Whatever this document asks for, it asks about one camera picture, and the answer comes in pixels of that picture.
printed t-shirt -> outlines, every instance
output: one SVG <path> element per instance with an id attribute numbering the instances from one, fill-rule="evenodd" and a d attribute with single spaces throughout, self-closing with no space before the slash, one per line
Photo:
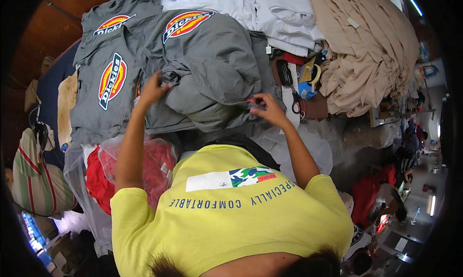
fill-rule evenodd
<path id="1" fill-rule="evenodd" d="M 209 145 L 180 161 L 157 211 L 139 188 L 111 199 L 119 274 L 145 276 L 153 258 L 172 258 L 189 277 L 240 257 L 287 252 L 308 256 L 322 244 L 342 256 L 352 221 L 329 176 L 305 190 L 247 150 Z"/>

fluorescent light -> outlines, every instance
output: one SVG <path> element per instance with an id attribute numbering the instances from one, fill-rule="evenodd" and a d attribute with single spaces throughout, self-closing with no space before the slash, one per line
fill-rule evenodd
<path id="1" fill-rule="evenodd" d="M 435 207 L 436 207 L 436 196 L 433 195 L 433 196 L 432 196 L 431 213 L 430 213 L 431 216 L 434 215 L 434 208 L 435 208 Z"/>
<path id="2" fill-rule="evenodd" d="M 412 2 L 412 4 L 415 6 L 415 9 L 418 11 L 418 13 L 420 14 L 420 16 L 422 17 L 423 14 L 421 13 L 420 9 L 418 8 L 418 6 L 416 5 L 415 1 L 414 0 L 410 0 Z"/>

red and yellow logo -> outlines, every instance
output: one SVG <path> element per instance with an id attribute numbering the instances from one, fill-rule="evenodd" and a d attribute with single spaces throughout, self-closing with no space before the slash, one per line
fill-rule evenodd
<path id="1" fill-rule="evenodd" d="M 113 60 L 106 66 L 100 80 L 98 99 L 105 111 L 108 110 L 109 101 L 114 99 L 124 86 L 126 77 L 127 64 L 121 55 L 114 53 Z"/>
<path id="2" fill-rule="evenodd" d="M 166 25 L 163 43 L 166 43 L 169 38 L 188 34 L 215 13 L 214 10 L 204 9 L 179 14 Z"/>
<path id="3" fill-rule="evenodd" d="M 114 30 L 117 30 L 119 29 L 126 21 L 128 21 L 129 19 L 135 17 L 136 14 L 134 14 L 133 16 L 129 17 L 127 15 L 118 15 L 118 16 L 114 16 L 110 19 L 108 19 L 106 22 L 104 22 L 103 24 L 101 24 L 101 26 L 98 27 L 98 29 L 96 29 L 96 31 L 93 32 L 93 35 L 101 35 L 101 34 L 106 34 L 106 33 L 110 33 Z"/>

clear plastic bag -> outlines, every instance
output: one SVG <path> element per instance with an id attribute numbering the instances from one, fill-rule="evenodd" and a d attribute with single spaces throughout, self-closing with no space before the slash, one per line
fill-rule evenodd
<path id="1" fill-rule="evenodd" d="M 98 159 L 108 181 L 114 182 L 117 156 L 123 135 L 103 141 Z M 148 195 L 148 205 L 154 210 L 161 195 L 172 185 L 172 171 L 177 163 L 173 144 L 162 138 L 145 138 L 143 142 L 143 188 Z"/>
<path id="2" fill-rule="evenodd" d="M 96 242 L 112 251 L 111 216 L 105 213 L 89 195 L 85 187 L 86 171 L 83 149 L 80 144 L 73 142 L 64 154 L 64 179 L 82 207 Z"/>
<path id="3" fill-rule="evenodd" d="M 310 133 L 307 130 L 307 125 L 303 123 L 299 124 L 297 132 L 315 160 L 320 173 L 329 176 L 333 169 L 333 155 L 328 141 L 322 139 L 319 134 Z M 276 126 L 269 128 L 261 135 L 252 138 L 252 140 L 272 155 L 276 163 L 281 165 L 280 171 L 285 176 L 296 182 L 286 136 L 280 134 L 280 128 Z"/>

hand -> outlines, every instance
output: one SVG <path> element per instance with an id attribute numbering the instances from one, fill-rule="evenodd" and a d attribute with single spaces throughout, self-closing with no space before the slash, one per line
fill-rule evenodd
<path id="1" fill-rule="evenodd" d="M 292 125 L 292 123 L 289 122 L 288 118 L 286 118 L 285 113 L 278 106 L 278 103 L 276 103 L 275 99 L 273 99 L 272 95 L 268 93 L 259 93 L 254 95 L 253 97 L 258 101 L 260 100 L 260 104 L 265 106 L 265 110 L 262 110 L 257 107 L 252 107 L 249 111 L 251 114 L 262 117 L 268 122 L 278 126 L 279 128 L 284 128 L 288 124 Z"/>
<path id="2" fill-rule="evenodd" d="M 171 83 L 164 86 L 159 86 L 159 84 L 162 83 L 161 73 L 162 71 L 159 70 L 148 79 L 140 95 L 140 100 L 138 101 L 139 104 L 142 103 L 143 105 L 149 107 L 156 103 L 167 91 L 172 88 Z"/>

